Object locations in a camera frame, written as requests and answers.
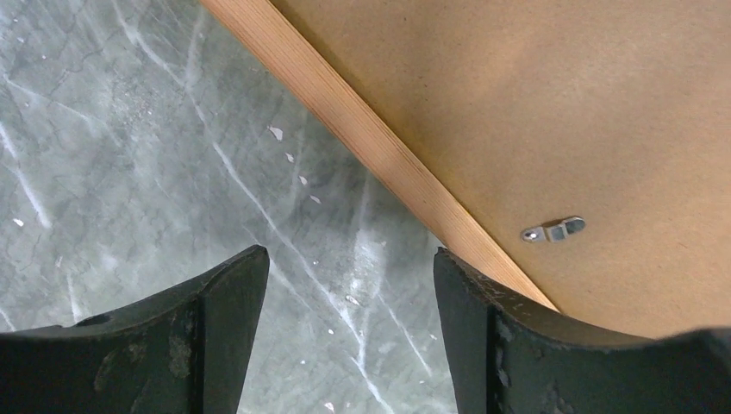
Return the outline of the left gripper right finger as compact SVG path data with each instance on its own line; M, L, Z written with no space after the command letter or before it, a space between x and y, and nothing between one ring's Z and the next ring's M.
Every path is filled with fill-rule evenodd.
M434 289L461 413L727 413L730 331L658 340L583 323L445 248Z

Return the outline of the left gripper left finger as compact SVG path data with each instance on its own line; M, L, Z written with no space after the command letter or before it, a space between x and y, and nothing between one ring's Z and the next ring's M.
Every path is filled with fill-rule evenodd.
M269 267L254 245L73 326L2 334L2 412L236 412Z

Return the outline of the brown backing board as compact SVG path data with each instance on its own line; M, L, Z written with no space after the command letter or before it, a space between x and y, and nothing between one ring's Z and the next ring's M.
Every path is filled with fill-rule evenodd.
M729 325L729 2L276 7L561 311Z

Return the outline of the yellow picture frame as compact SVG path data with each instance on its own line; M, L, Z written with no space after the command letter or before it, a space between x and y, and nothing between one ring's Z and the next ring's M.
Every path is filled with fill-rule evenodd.
M271 2L203 6L447 248L498 283L556 308Z

